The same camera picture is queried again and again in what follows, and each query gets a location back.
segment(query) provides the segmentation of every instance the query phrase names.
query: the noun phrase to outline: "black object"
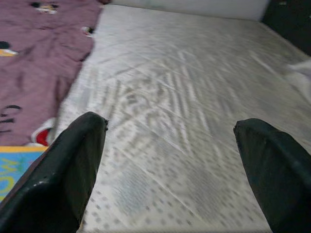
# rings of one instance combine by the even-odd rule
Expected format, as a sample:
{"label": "black object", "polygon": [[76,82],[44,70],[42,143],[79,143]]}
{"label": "black object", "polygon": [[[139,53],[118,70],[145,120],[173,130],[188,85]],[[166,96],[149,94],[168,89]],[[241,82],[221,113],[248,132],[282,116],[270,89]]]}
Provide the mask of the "black object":
{"label": "black object", "polygon": [[92,34],[94,32],[94,28],[88,28],[88,32]]}
{"label": "black object", "polygon": [[95,113],[70,124],[0,203],[0,232],[75,233],[95,183],[106,128]]}
{"label": "black object", "polygon": [[39,3],[39,2],[32,2],[30,5],[31,5],[32,7],[34,7],[34,8],[40,7],[40,3]]}
{"label": "black object", "polygon": [[271,0],[262,22],[311,55],[311,0]]}
{"label": "black object", "polygon": [[255,197],[274,233],[311,233],[311,156],[289,134],[259,119],[234,133]]}
{"label": "black object", "polygon": [[0,41],[0,49],[2,50],[7,50],[10,48],[10,44],[6,41]]}

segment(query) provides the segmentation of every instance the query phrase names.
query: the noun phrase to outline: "purple blanket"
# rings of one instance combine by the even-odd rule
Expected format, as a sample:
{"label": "purple blanket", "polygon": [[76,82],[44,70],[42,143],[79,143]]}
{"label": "purple blanket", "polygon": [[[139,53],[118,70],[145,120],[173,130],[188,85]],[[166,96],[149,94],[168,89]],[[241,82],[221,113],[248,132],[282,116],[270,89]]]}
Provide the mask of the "purple blanket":
{"label": "purple blanket", "polygon": [[0,146],[47,143],[50,126],[41,126],[90,53],[82,28],[94,28],[100,11],[96,0],[0,1]]}

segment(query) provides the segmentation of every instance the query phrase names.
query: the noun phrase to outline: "white wall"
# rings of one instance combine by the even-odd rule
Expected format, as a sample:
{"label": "white wall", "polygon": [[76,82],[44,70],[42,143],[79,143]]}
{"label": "white wall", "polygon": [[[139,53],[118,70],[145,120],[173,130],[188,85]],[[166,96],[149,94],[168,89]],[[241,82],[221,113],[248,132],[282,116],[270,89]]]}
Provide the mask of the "white wall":
{"label": "white wall", "polygon": [[113,0],[113,4],[216,17],[260,20],[269,0]]}

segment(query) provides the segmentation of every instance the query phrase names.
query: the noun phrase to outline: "mattress pattern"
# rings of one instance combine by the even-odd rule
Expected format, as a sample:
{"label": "mattress pattern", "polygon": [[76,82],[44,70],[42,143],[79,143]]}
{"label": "mattress pattern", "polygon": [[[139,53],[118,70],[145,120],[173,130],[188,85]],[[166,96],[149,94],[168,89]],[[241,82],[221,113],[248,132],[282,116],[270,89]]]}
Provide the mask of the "mattress pattern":
{"label": "mattress pattern", "polygon": [[282,79],[308,57],[257,22],[110,5],[57,134],[109,119],[83,231],[270,232],[233,134],[257,117],[308,151],[311,110]]}

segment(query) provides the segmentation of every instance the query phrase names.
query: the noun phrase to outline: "black leather pad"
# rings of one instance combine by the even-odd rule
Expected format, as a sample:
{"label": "black leather pad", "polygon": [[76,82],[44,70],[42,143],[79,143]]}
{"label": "black leather pad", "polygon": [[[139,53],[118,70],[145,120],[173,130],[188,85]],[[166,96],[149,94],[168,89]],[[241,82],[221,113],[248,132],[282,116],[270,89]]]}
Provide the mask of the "black leather pad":
{"label": "black leather pad", "polygon": [[96,180],[107,121],[86,113],[63,131],[0,204],[1,233],[75,233]]}
{"label": "black leather pad", "polygon": [[234,133],[256,199],[275,233],[311,233],[311,156],[289,134],[259,119]]}

